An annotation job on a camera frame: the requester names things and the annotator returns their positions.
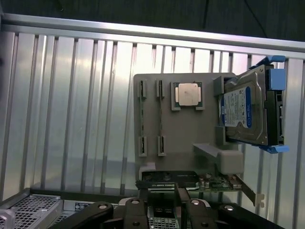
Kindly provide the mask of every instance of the metal mesh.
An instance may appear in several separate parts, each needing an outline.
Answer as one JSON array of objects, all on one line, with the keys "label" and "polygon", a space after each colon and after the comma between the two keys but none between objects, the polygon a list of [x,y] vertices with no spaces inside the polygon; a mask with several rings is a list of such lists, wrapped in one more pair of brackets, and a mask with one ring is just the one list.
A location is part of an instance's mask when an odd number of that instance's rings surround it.
[{"label": "metal mesh", "polygon": [[[15,229],[30,228],[47,210],[53,207],[59,198],[30,195],[14,205],[11,210],[16,214]],[[0,229],[4,228],[4,220],[0,218]]]},{"label": "metal mesh", "polygon": [[59,216],[59,217],[57,218],[57,220],[55,221],[54,224],[59,223],[60,221],[64,220],[65,218],[67,218],[67,217],[69,217],[69,216],[71,216],[71,215],[73,215],[73,214],[74,214],[74,211],[64,211],[64,212],[61,214],[61,216]]},{"label": "metal mesh", "polygon": [[150,217],[149,226],[151,229],[179,229],[178,220],[170,218]]}]

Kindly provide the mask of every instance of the sticker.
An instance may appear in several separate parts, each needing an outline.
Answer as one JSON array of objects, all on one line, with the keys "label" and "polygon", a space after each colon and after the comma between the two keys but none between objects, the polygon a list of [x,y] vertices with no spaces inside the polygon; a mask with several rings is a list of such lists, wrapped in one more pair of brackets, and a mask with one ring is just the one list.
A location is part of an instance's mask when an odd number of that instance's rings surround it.
[{"label": "sticker", "polygon": [[81,211],[83,210],[85,207],[89,206],[89,203],[75,203],[75,207],[74,210],[75,211]]},{"label": "sticker", "polygon": [[239,123],[245,128],[252,126],[250,87],[224,94],[221,100],[221,116],[224,126],[237,127]]}]

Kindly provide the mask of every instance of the circuit board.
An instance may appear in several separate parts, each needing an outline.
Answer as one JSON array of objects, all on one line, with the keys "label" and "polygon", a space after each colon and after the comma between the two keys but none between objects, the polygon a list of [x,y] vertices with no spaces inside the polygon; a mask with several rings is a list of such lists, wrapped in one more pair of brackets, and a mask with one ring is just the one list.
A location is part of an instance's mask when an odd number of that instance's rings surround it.
[{"label": "circuit board", "polygon": [[204,179],[204,183],[209,183],[209,186],[205,186],[204,184],[200,185],[199,191],[202,192],[230,192],[230,191],[238,191],[238,189],[233,189],[229,183],[229,181],[224,177],[211,177],[209,179]]}]

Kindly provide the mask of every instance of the hard drive label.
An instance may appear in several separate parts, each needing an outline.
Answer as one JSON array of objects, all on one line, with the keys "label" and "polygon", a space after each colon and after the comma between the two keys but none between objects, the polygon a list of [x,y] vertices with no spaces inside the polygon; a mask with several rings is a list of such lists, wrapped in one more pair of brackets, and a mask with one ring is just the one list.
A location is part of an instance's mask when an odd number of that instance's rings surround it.
[{"label": "hard drive label", "polygon": [[225,93],[221,106],[225,126],[237,127],[239,123],[245,128],[252,126],[250,87]]}]

